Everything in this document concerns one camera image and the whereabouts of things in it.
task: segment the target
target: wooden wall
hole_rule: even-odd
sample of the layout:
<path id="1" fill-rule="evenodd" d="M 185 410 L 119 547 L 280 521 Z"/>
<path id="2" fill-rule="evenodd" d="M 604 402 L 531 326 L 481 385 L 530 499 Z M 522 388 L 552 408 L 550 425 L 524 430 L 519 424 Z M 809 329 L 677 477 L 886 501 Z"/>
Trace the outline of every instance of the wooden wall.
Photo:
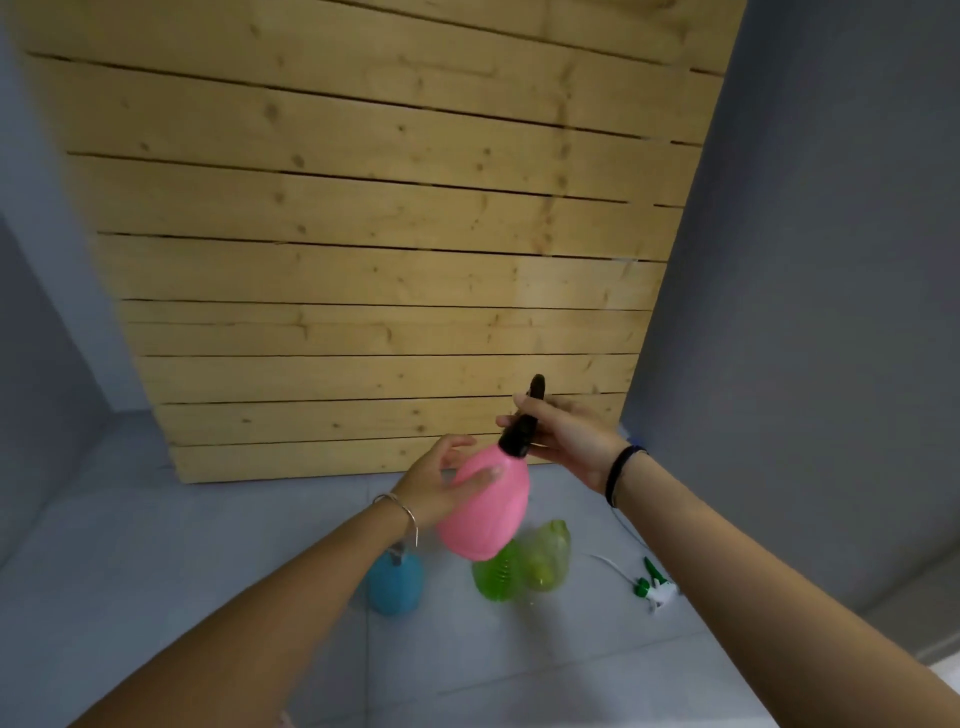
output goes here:
<path id="1" fill-rule="evenodd" d="M 744 0 L 13 0 L 185 481 L 618 419 Z"/>

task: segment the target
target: spray nozzle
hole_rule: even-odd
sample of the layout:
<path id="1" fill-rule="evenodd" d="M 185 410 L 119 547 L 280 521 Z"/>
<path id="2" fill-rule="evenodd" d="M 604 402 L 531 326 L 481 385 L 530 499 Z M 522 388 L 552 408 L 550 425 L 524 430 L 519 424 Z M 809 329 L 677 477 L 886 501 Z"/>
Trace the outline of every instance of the spray nozzle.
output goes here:
<path id="1" fill-rule="evenodd" d="M 528 394 L 538 400 L 543 399 L 546 392 L 546 379 L 543 375 L 536 375 L 530 382 Z M 526 457 L 530 443 L 537 431 L 537 418 L 533 415 L 520 415 L 513 424 L 503 430 L 497 442 L 500 449 L 512 457 Z"/>

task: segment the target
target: pink spray bottle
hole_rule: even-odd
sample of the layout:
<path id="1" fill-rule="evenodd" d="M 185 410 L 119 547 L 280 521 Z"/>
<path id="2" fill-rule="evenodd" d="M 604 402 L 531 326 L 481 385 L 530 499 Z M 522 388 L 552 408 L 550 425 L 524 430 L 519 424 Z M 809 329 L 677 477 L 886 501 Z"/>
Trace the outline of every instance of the pink spray bottle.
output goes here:
<path id="1" fill-rule="evenodd" d="M 545 389 L 543 375 L 534 376 L 530 396 L 542 400 Z M 503 430 L 496 445 L 480 450 L 457 471 L 454 484 L 485 468 L 499 466 L 503 474 L 437 526 L 441 541 L 451 551 L 470 561 L 487 561 L 514 538 L 527 512 L 530 473 L 524 458 L 536 430 L 536 417 L 520 415 Z"/>

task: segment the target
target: blue object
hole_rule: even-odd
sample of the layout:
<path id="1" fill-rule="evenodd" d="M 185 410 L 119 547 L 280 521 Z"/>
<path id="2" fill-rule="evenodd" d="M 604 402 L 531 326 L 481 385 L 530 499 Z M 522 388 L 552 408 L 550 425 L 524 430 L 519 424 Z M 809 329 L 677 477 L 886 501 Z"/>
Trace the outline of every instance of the blue object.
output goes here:
<path id="1" fill-rule="evenodd" d="M 367 597 L 375 612 L 395 617 L 412 612 L 423 592 L 423 564 L 403 544 L 394 544 L 367 572 Z"/>

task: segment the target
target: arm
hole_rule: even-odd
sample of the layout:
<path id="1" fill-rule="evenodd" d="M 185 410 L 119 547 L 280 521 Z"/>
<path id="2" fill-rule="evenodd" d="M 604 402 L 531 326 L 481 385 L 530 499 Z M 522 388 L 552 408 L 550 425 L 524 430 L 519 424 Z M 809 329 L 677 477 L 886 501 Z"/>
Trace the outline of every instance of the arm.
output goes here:
<path id="1" fill-rule="evenodd" d="M 433 525 L 491 483 L 483 471 L 446 487 L 456 449 L 473 438 L 445 435 L 394 488 L 421 528 Z M 373 561 L 403 538 L 406 512 L 388 500 L 370 506 L 293 561 L 221 607 L 87 711 L 75 728 L 275 725 L 317 645 Z"/>
<path id="2" fill-rule="evenodd" d="M 516 397 L 539 418 L 536 455 L 603 492 L 627 442 L 561 398 Z M 498 418 L 502 425 L 509 417 Z M 783 726 L 960 725 L 960 695 L 694 496 L 645 453 L 617 505 Z"/>

